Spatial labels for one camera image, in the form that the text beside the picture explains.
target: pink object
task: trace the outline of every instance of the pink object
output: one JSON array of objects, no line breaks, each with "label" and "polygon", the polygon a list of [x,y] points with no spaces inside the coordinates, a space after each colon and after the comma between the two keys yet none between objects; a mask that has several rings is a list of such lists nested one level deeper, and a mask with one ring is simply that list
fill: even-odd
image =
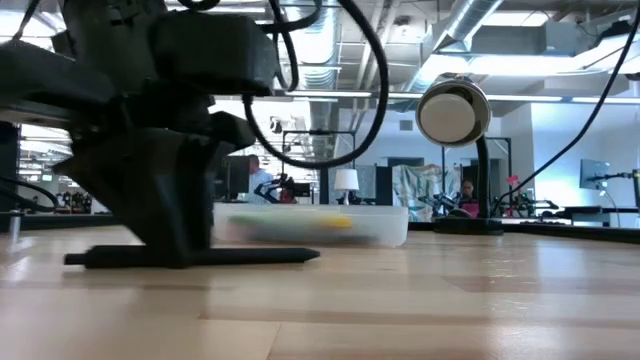
[{"label": "pink object", "polygon": [[507,178],[507,182],[511,186],[517,185],[518,184],[518,180],[519,180],[518,179],[518,175],[513,175],[513,176]]},{"label": "pink object", "polygon": [[480,208],[478,207],[478,204],[473,204],[473,203],[462,204],[460,208],[468,212],[469,214],[471,214],[471,216],[474,218],[478,217],[478,213],[480,212]]}]

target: computer monitor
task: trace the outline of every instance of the computer monitor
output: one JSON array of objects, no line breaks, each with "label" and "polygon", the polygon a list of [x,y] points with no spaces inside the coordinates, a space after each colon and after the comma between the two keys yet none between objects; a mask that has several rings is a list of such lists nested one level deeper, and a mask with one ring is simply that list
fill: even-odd
[{"label": "computer monitor", "polygon": [[593,178],[609,173],[609,163],[595,160],[580,160],[580,188],[602,190],[601,183]]},{"label": "computer monitor", "polygon": [[227,156],[213,180],[216,199],[234,200],[239,193],[249,192],[249,157]]},{"label": "computer monitor", "polygon": [[249,192],[249,161],[248,156],[228,156],[228,185],[231,194]]},{"label": "computer monitor", "polygon": [[310,183],[295,183],[293,185],[293,196],[295,196],[295,197],[310,197],[311,196],[311,184]]},{"label": "computer monitor", "polygon": [[633,193],[636,198],[636,207],[640,209],[640,169],[635,169],[633,174]]}]

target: desk lamp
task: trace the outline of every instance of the desk lamp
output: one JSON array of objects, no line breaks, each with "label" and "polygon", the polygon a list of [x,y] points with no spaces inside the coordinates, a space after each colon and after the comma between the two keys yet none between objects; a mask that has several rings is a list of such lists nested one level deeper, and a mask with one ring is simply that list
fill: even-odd
[{"label": "desk lamp", "polygon": [[499,221],[489,219],[489,151],[484,133],[490,120],[491,107],[485,94],[464,77],[433,85],[418,103],[416,123],[429,141],[446,147],[475,142],[478,148],[478,217],[436,219],[436,232],[475,235],[503,232]]},{"label": "desk lamp", "polygon": [[335,190],[344,190],[344,205],[349,205],[349,191],[358,191],[358,171],[356,169],[338,169]]}]

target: wooden table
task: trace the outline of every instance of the wooden table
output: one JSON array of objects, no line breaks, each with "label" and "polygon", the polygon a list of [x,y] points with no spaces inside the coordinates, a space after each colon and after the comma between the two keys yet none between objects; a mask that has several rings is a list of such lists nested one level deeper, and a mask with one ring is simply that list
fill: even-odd
[{"label": "wooden table", "polygon": [[61,265],[133,241],[121,227],[2,240],[0,359],[640,359],[639,246],[412,233],[306,265]]}]

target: white lamp shade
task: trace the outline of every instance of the white lamp shade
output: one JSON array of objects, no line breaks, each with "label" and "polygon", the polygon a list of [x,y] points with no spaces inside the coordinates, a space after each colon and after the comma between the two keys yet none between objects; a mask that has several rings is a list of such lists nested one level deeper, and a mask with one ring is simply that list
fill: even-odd
[{"label": "white lamp shade", "polygon": [[360,190],[356,169],[338,169],[335,190]]}]

